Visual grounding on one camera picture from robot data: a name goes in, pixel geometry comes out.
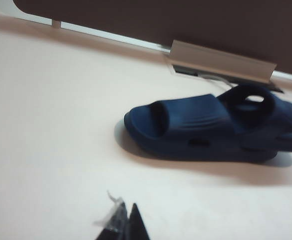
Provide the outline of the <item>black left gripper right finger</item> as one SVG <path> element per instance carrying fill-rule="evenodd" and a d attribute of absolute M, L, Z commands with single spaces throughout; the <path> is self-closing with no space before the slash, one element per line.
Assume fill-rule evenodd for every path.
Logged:
<path fill-rule="evenodd" d="M 150 240 L 136 203 L 133 204 L 127 224 L 128 240 Z"/>

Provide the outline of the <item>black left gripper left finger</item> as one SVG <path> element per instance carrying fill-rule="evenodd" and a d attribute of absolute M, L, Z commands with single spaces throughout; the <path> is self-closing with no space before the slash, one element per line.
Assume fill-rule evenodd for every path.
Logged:
<path fill-rule="evenodd" d="M 127 209 L 122 202 L 115 208 L 96 240 L 123 240 L 127 224 Z"/>

